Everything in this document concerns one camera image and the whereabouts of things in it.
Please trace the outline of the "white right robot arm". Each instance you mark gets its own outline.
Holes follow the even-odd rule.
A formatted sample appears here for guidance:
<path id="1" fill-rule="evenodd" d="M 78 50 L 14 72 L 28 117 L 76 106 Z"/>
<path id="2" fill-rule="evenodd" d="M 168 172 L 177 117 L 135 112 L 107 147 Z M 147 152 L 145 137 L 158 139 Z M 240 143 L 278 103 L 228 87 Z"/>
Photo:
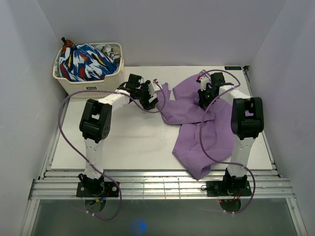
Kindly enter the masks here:
<path id="1" fill-rule="evenodd" d="M 224 70 L 203 71 L 197 77 L 199 105 L 209 109 L 218 99 L 232 107 L 230 127 L 234 134 L 233 152 L 220 181 L 206 182 L 205 191 L 209 197 L 228 197 L 233 200 L 241 196 L 253 196 L 254 185 L 248 181 L 247 168 L 251 148 L 264 128 L 263 104 L 260 97 L 251 97 L 239 91 L 224 79 Z"/>

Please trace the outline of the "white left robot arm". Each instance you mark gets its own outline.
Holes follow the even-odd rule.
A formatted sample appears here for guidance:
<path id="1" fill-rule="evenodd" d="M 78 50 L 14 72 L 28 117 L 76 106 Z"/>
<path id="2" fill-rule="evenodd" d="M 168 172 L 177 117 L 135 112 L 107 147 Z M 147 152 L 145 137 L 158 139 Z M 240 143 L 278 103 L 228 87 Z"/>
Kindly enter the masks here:
<path id="1" fill-rule="evenodd" d="M 86 147 L 86 168 L 79 174 L 78 197 L 117 197 L 119 192 L 115 184 L 105 182 L 102 175 L 103 144 L 111 128 L 112 113 L 118 108 L 137 100 L 145 111 L 154 109 L 159 87 L 142 77 L 130 74 L 128 81 L 122 83 L 113 94 L 102 99 L 89 99 L 86 102 L 79 124 Z"/>

